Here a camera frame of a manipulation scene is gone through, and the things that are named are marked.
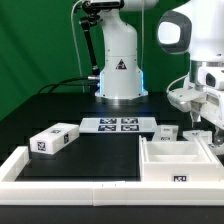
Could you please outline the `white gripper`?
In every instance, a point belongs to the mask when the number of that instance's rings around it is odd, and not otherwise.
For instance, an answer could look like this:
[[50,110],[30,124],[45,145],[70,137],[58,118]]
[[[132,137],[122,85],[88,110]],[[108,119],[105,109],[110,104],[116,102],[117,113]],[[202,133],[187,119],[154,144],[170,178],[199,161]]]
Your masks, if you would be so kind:
[[205,89],[191,102],[192,123],[199,123],[200,116],[210,123],[224,129],[224,91]]

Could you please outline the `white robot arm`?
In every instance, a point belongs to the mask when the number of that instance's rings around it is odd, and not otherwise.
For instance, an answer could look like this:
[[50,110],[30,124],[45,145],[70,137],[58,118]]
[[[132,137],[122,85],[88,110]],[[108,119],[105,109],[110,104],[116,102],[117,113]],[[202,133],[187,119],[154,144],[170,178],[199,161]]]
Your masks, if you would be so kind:
[[[132,100],[147,94],[137,65],[137,32],[120,19],[120,11],[140,11],[159,0],[83,0],[90,26],[101,23],[105,67],[96,96]],[[169,10],[158,23],[157,40],[169,54],[190,54],[184,85],[167,92],[169,102],[224,130],[224,0],[189,0]]]

